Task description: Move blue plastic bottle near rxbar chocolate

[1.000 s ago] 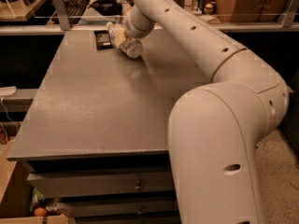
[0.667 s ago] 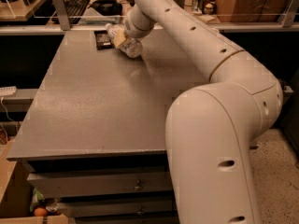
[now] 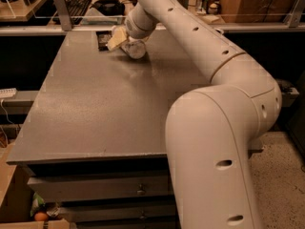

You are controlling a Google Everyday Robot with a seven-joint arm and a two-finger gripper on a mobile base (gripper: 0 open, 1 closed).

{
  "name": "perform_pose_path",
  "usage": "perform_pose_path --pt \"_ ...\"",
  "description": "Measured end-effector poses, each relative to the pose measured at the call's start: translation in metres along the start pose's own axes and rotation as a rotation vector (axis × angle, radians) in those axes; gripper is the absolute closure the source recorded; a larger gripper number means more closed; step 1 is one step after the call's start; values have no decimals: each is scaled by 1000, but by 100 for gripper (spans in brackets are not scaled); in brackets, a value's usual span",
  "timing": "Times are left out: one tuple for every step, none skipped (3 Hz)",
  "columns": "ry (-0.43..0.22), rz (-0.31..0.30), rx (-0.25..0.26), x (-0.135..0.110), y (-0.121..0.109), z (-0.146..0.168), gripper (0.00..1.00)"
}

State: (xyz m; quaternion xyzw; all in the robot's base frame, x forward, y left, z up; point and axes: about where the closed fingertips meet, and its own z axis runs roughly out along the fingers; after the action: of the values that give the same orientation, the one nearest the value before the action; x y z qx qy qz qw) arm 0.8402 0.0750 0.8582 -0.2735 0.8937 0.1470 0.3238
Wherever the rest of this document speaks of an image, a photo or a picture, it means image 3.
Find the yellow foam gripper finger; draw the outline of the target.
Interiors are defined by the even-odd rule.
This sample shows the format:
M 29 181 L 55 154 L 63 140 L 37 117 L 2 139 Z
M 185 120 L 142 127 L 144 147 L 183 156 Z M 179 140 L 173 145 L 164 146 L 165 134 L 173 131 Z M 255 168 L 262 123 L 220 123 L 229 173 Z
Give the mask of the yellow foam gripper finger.
M 116 27 L 112 33 L 111 39 L 107 43 L 109 51 L 114 51 L 120 48 L 128 41 L 128 34 L 125 27 Z

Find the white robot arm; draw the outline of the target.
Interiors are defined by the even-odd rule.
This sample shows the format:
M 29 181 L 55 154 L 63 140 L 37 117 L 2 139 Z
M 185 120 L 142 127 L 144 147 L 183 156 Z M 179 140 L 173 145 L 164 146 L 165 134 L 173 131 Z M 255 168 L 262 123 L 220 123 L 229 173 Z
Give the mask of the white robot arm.
M 248 152 L 277 120 L 282 96 L 251 56 L 177 0 L 137 0 L 108 44 L 142 39 L 162 24 L 208 80 L 180 96 L 165 128 L 181 229 L 263 229 Z

